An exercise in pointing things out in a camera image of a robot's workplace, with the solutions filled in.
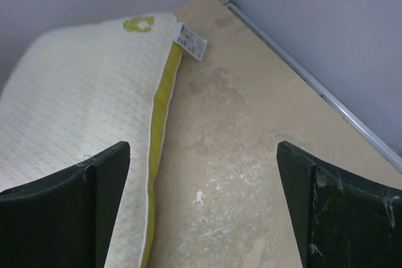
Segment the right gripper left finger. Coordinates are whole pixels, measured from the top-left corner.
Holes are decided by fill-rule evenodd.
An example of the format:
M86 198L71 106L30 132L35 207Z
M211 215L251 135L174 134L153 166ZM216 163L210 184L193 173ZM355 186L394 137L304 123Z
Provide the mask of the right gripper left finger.
M104 267L130 145L1 192L1 267Z

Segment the white yellow pillow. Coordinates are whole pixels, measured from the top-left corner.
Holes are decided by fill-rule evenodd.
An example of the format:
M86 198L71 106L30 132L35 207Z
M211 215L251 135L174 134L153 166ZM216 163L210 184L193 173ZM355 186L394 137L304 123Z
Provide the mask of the white yellow pillow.
M182 53L207 41L171 13L49 31L1 94L1 192L130 145L128 176L104 267L145 267L154 181Z

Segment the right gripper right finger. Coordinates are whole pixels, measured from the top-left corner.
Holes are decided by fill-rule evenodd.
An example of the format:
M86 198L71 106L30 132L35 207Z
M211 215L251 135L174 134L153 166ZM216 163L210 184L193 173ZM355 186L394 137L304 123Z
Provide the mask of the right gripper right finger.
M288 141L276 160L303 267L401 267L401 190Z

